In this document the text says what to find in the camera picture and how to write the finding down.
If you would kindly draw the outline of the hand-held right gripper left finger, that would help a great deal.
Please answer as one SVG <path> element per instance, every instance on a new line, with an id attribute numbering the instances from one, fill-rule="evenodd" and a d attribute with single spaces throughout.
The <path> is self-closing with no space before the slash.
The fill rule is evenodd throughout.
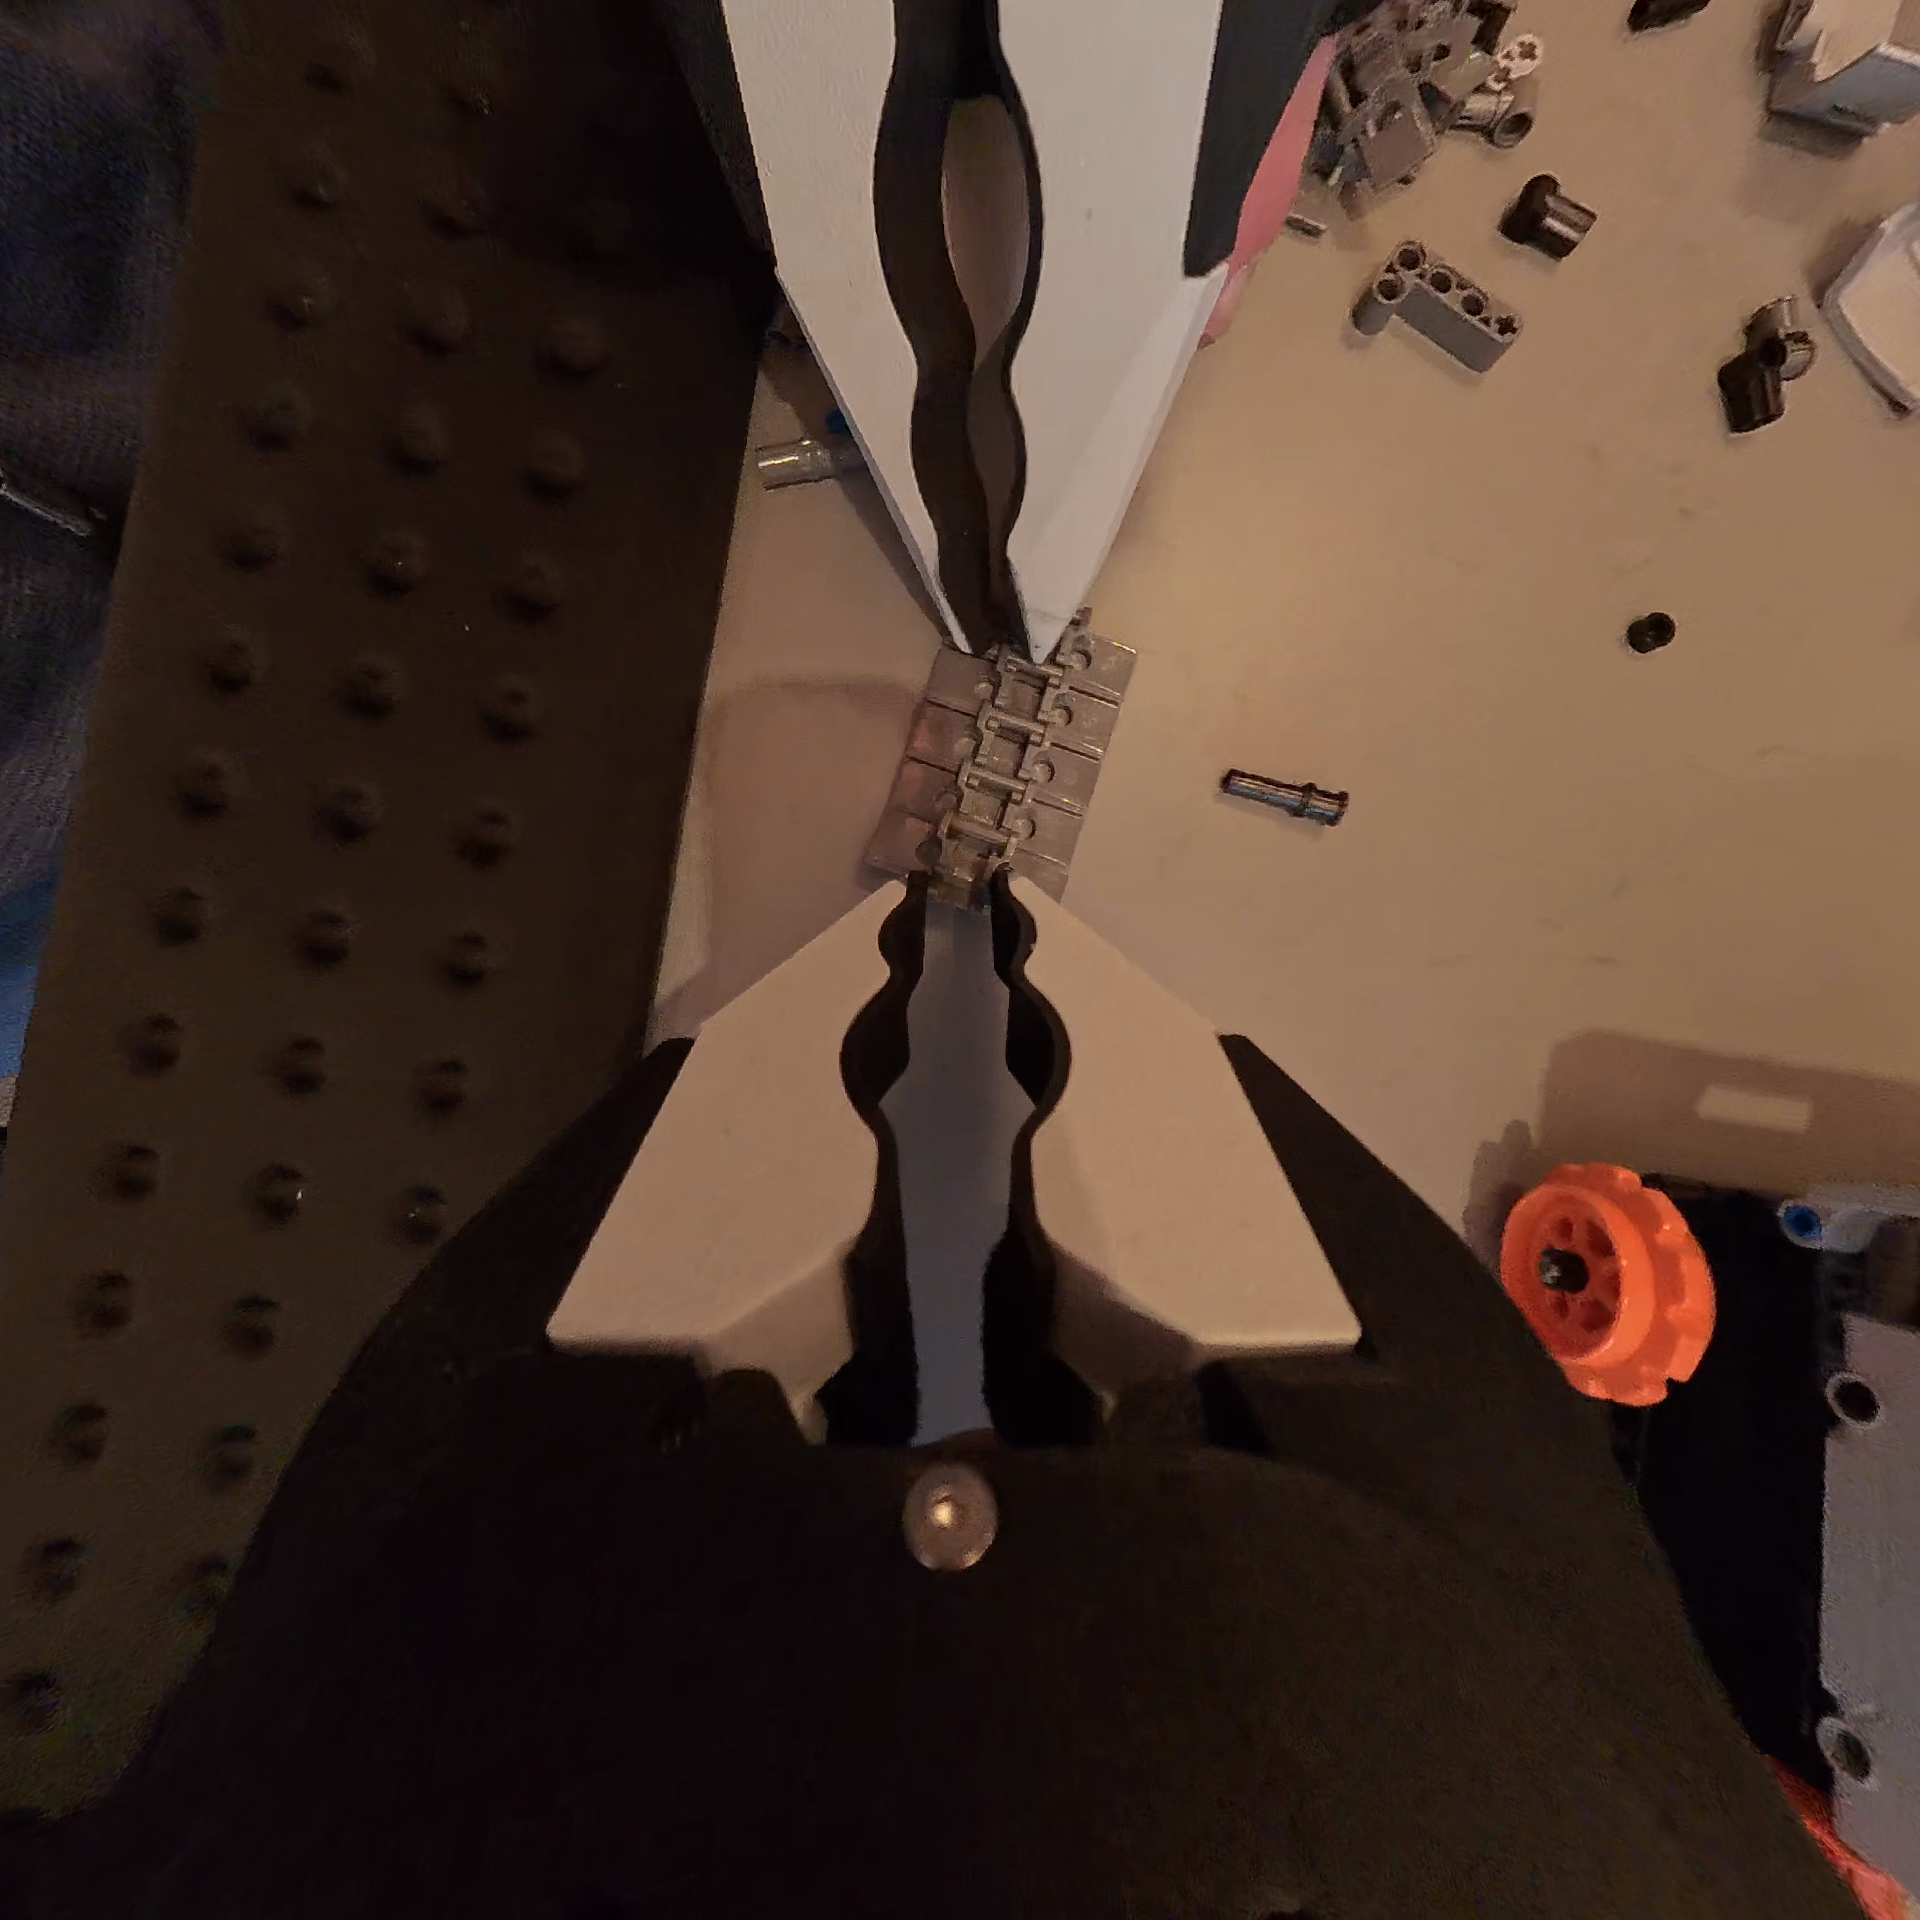
<path id="1" fill-rule="evenodd" d="M 908 1442 L 921 1368 L 884 1098 L 910 1068 L 921 886 L 887 882 L 709 1017 L 546 1338 L 765 1374 L 833 1442 Z"/>

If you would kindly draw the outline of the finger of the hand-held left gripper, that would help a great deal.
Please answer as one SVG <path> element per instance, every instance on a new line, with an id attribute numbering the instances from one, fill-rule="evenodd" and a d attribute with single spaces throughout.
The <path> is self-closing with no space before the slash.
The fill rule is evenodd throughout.
<path id="1" fill-rule="evenodd" d="M 1226 280 L 1185 264 L 1218 21 L 1218 2 L 994 7 L 1037 177 L 1005 536 L 1037 661 L 1089 601 Z"/>
<path id="2" fill-rule="evenodd" d="M 722 5 L 786 303 L 949 638 L 987 648 L 975 328 L 945 222 L 969 16 L 969 5 Z"/>

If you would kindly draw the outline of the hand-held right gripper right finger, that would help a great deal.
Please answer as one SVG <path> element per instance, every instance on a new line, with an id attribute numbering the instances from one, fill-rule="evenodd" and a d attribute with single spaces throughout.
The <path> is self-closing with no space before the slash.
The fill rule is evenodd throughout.
<path id="1" fill-rule="evenodd" d="M 1037 884 L 993 882 L 1029 1113 L 993 1250 L 993 1426 L 1091 1442 L 1141 1388 L 1347 1359 L 1361 1319 L 1210 1020 Z"/>

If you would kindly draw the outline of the grey clip plate assembly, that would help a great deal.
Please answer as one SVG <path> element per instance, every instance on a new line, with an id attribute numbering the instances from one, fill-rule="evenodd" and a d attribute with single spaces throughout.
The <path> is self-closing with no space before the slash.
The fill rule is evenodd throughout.
<path id="1" fill-rule="evenodd" d="M 1135 663 L 1089 610 L 1042 663 L 939 648 L 867 869 L 926 876 L 931 896 L 967 909 L 986 908 L 996 873 L 1062 900 Z"/>

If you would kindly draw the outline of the person's left hand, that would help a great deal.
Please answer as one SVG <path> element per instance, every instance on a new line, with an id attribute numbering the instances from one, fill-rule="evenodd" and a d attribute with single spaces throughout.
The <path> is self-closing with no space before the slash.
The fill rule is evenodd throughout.
<path id="1" fill-rule="evenodd" d="M 1292 88 L 1279 120 L 1267 141 L 1263 156 L 1239 208 L 1239 225 L 1228 257 L 1226 278 L 1221 280 L 1217 301 L 1201 333 L 1203 348 L 1218 343 L 1231 327 L 1236 305 L 1258 269 L 1258 261 L 1275 245 L 1286 217 L 1294 210 L 1334 45 L 1338 38 L 1332 34 L 1314 44 L 1303 66 L 1303 76 Z"/>

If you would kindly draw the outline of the pile of grey clip plates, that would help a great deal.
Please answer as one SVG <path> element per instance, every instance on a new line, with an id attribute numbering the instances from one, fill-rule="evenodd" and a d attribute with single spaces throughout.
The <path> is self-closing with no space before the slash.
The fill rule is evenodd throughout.
<path id="1" fill-rule="evenodd" d="M 1546 44 L 1505 2 L 1347 5 L 1286 230 L 1321 238 L 1413 184 L 1445 137 L 1516 151 Z"/>

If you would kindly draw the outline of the grey perforated beam assembly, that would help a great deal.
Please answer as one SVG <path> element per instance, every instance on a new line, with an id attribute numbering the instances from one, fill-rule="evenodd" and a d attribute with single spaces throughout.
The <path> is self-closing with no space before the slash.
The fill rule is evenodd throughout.
<path id="1" fill-rule="evenodd" d="M 1500 366 L 1525 327 L 1518 308 L 1410 238 L 1393 246 L 1351 308 L 1351 328 L 1363 337 L 1393 325 L 1477 376 Z"/>

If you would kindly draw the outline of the black round connector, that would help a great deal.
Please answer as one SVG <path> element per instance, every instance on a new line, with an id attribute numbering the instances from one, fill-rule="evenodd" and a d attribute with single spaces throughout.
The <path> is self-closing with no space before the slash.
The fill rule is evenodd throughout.
<path id="1" fill-rule="evenodd" d="M 1530 249 L 1548 261 L 1566 261 L 1593 233 L 1598 210 L 1571 196 L 1557 176 L 1539 174 L 1525 180 L 1518 196 L 1500 217 L 1502 239 Z"/>

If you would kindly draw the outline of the black toy car orange wheels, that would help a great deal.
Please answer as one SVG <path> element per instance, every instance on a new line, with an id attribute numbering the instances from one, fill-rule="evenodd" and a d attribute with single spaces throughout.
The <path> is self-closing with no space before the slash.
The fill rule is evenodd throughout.
<path id="1" fill-rule="evenodd" d="M 1918 1893 L 1915 1184 L 1567 1164 L 1498 1274 L 1617 1463 L 1719 1688 L 1867 1914 Z"/>

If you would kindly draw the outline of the black dimpled foam pad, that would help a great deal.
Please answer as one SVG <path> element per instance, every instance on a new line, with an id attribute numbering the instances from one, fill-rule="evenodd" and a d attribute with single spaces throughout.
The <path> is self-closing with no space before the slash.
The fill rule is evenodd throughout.
<path id="1" fill-rule="evenodd" d="M 234 5 L 5 1157 L 5 1815 L 637 1053 L 761 257 L 666 5 Z"/>

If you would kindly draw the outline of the black and grey connector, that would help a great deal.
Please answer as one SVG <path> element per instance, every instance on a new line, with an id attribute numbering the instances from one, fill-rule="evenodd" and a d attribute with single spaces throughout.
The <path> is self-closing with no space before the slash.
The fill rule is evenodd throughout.
<path id="1" fill-rule="evenodd" d="M 1726 428 L 1735 437 L 1786 418 L 1786 391 L 1812 369 L 1818 336 L 1797 295 L 1758 305 L 1741 328 L 1739 350 L 1719 366 L 1716 389 Z"/>

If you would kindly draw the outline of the pale grey angled panel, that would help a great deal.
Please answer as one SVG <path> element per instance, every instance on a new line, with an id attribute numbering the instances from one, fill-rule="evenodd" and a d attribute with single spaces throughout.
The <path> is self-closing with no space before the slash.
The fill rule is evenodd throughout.
<path id="1" fill-rule="evenodd" d="M 1766 111 L 1871 137 L 1918 113 L 1918 2 L 1789 2 Z"/>

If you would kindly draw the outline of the pale curved panel with pins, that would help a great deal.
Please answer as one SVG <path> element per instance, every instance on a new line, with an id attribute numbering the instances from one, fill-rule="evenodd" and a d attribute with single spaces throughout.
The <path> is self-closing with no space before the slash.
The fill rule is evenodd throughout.
<path id="1" fill-rule="evenodd" d="M 1818 301 L 1838 348 L 1900 415 L 1918 412 L 1918 200 L 1895 208 Z"/>

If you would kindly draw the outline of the person's leg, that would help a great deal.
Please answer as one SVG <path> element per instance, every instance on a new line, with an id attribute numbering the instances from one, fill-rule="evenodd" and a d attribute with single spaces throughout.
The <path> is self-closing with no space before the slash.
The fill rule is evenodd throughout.
<path id="1" fill-rule="evenodd" d="M 225 7 L 3 7 L 3 1074 L 20 1068 Z"/>

